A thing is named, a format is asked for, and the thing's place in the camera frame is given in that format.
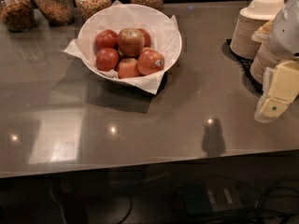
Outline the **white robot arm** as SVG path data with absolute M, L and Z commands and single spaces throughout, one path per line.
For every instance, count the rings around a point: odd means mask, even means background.
M 299 0 L 288 0 L 278 12 L 268 41 L 281 62 L 263 74 L 263 95 L 254 114 L 262 123 L 278 119 L 299 95 Z

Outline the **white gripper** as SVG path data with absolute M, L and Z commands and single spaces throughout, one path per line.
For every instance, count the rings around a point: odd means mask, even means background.
M 270 33 L 270 50 L 282 59 L 299 59 L 299 5 L 285 5 L 276 15 Z M 286 61 L 275 68 L 266 67 L 263 95 L 254 119 L 269 123 L 280 117 L 299 95 L 299 62 Z

